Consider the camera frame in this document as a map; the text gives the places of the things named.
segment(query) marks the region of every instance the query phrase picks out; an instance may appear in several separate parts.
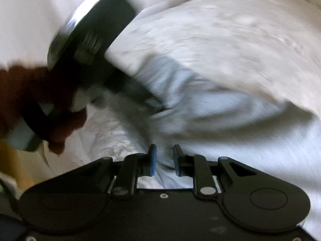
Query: silver screw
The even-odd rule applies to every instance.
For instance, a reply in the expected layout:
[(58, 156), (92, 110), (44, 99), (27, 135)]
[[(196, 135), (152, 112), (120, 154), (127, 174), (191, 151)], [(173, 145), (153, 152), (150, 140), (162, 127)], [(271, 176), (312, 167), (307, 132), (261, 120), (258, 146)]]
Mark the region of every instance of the silver screw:
[(128, 193), (128, 189), (126, 189), (124, 187), (116, 187), (113, 189), (113, 193), (117, 196), (123, 196)]
[(212, 188), (212, 187), (203, 187), (203, 188), (200, 189), (200, 192), (203, 195), (213, 195), (213, 194), (216, 193), (216, 189)]
[(160, 194), (160, 198), (168, 198), (168, 194), (165, 194), (165, 193)]
[(34, 237), (26, 237), (26, 241), (37, 241)]

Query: bed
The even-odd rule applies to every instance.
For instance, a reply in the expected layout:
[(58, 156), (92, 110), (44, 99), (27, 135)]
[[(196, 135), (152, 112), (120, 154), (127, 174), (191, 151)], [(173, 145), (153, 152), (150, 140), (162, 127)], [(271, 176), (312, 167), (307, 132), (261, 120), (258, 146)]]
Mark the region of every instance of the bed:
[[(272, 103), (289, 100), (320, 117), (320, 9), (321, 0), (192, 0), (133, 22), (107, 54), (131, 75), (146, 56), (166, 54), (220, 85)], [(61, 157), (46, 151), (55, 175), (104, 156), (121, 160), (140, 151), (111, 108), (89, 106), (88, 112)], [(312, 154), (321, 156), (321, 150)], [(305, 168), (300, 173), (314, 191), (304, 228), (321, 240), (321, 166), (307, 161)], [(293, 183), (304, 188), (300, 179)], [(155, 178), (139, 186), (163, 187)]]

